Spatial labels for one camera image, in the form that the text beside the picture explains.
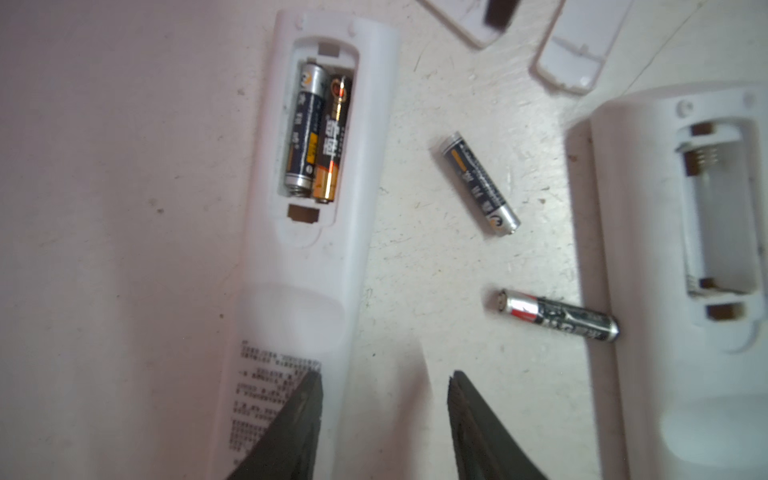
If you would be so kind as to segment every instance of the orange label on battery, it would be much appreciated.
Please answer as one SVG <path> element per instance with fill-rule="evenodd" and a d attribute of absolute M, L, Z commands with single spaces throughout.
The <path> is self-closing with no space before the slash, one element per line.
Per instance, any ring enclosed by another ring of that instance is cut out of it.
<path fill-rule="evenodd" d="M 310 134 L 310 145 L 306 149 L 306 162 L 308 164 L 315 164 L 315 154 L 317 154 L 317 134 Z"/>
<path fill-rule="evenodd" d="M 456 150 L 451 150 L 451 155 L 453 155 L 453 158 L 456 160 L 458 167 L 462 169 L 462 172 L 466 172 L 467 167 L 464 165 L 464 162 L 462 162 L 462 158 L 458 155 L 458 152 Z"/>

